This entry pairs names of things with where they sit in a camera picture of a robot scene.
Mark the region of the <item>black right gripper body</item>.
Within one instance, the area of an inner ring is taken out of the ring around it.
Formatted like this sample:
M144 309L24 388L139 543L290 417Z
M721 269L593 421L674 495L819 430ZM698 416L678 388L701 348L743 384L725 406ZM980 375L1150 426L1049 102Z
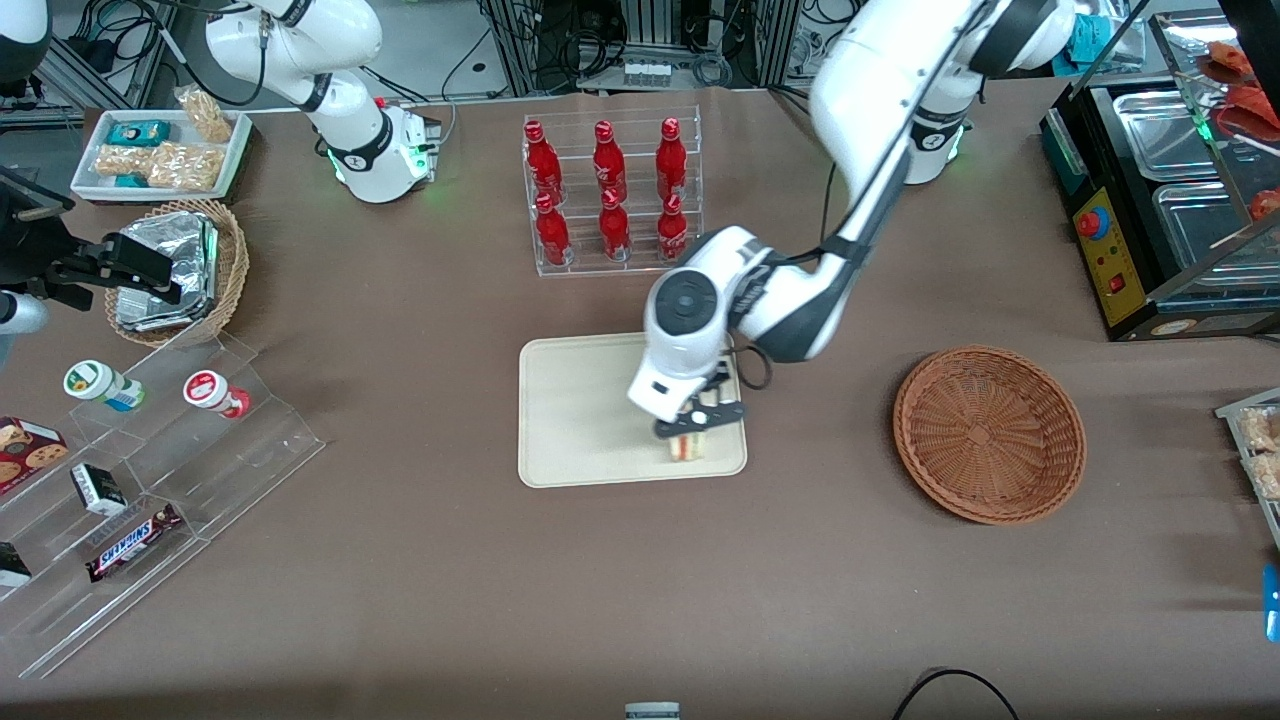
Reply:
M106 279L61 214L74 202L40 184L3 186L1 288L54 301L91 301Z

